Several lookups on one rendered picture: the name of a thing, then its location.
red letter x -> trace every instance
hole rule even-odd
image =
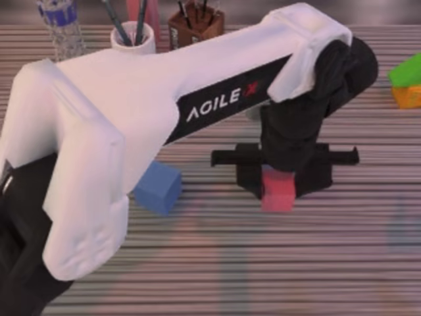
[[[248,97],[249,95],[255,94],[257,90],[257,81],[254,81],[252,84],[247,86],[247,89],[244,91],[244,96]]]

black label panel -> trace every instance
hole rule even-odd
[[[166,144],[269,99],[268,88],[291,57],[286,56],[181,97],[180,119]]]

pink object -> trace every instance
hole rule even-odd
[[[293,173],[277,171],[271,167],[262,168],[262,211],[290,212],[295,201],[295,180]]]
[[[129,21],[137,21],[140,0],[126,0]],[[146,7],[145,22],[148,23],[155,33],[155,43],[158,43],[161,35],[161,22],[159,20],[158,0],[148,0]]]

yellow-orange object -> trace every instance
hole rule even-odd
[[[407,88],[392,88],[392,94],[400,109],[421,107],[421,85]]]

striped tablecloth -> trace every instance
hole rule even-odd
[[[351,28],[376,51],[380,78],[326,120],[321,140],[358,145],[359,166],[336,167],[332,188],[269,215],[234,167],[209,166],[213,149],[257,141],[258,123],[240,114],[166,147],[158,159],[184,177],[174,216],[132,200],[120,251],[45,315],[421,315],[421,109],[397,110],[385,76],[421,51],[421,26]],[[108,47],[110,30],[83,27],[89,49]],[[52,56],[42,27],[0,26],[2,121],[19,68]]]

